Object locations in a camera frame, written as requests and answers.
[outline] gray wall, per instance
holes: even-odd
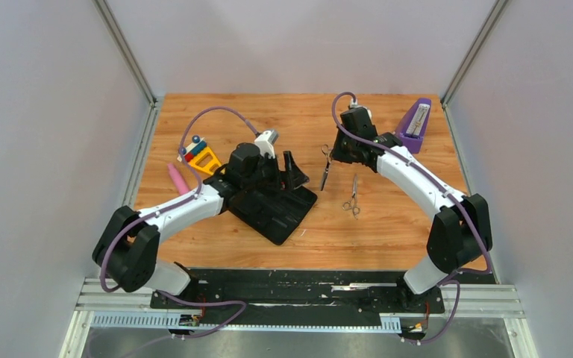
[[[0,357],[56,357],[146,102],[91,1],[0,1]]]
[[[443,94],[494,0],[109,0],[153,90]]]
[[[512,1],[451,104],[498,273],[541,357],[573,357],[573,1]]]

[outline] purple object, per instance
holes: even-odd
[[[416,115],[416,112],[419,110],[419,106],[422,104],[429,106],[423,120],[417,118],[419,123],[416,123],[416,121],[412,123],[414,115]],[[427,122],[429,120],[430,112],[431,100],[429,98],[419,98],[419,100],[416,101],[410,110],[405,113],[405,116],[403,116],[403,119],[398,123],[398,126],[396,126],[396,136],[401,139],[403,145],[405,145],[412,154],[416,154],[421,151],[421,146],[423,145],[423,139],[425,138],[425,130],[427,129]],[[420,129],[414,131],[417,125],[420,126]]]

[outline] pink object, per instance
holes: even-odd
[[[170,174],[170,179],[172,179],[172,182],[177,187],[179,195],[183,195],[190,191],[190,188],[188,188],[187,183],[184,180],[184,177],[181,176],[181,173],[175,168],[175,165],[172,163],[168,163],[168,174]]]

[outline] purple stapler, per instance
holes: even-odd
[[[421,150],[427,120],[431,111],[431,100],[429,98],[419,98],[418,101],[405,113],[401,122],[396,127],[396,136],[401,139],[403,145],[416,154]]]

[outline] wood surface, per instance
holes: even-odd
[[[423,96],[431,98],[433,106],[425,141],[416,157],[446,183],[466,191],[439,99],[436,95]],[[337,131],[331,118],[333,97],[325,94],[166,96],[137,194],[137,209],[177,196],[166,168],[168,162],[181,170],[190,188],[196,187],[192,174],[176,161],[177,148],[192,117],[216,105],[238,110],[259,131],[278,130],[276,151],[293,153],[296,164],[310,177],[307,187],[318,195],[318,201],[282,246],[273,245],[231,213],[223,213],[169,239],[161,245],[159,257],[189,267],[212,268],[407,270],[417,264],[426,255],[432,218],[395,184],[365,166],[333,162],[326,187],[319,191],[326,163],[321,147],[332,146]],[[359,102],[372,110],[372,121],[379,133],[394,131],[419,97],[358,96]],[[338,112],[347,105],[348,97],[340,100]],[[223,163],[238,143],[254,140],[241,120],[221,110],[201,117],[192,127],[192,134],[204,136]],[[342,209],[342,203],[351,196],[354,174],[359,176],[358,220]],[[480,258],[469,267],[483,269],[485,264]]]

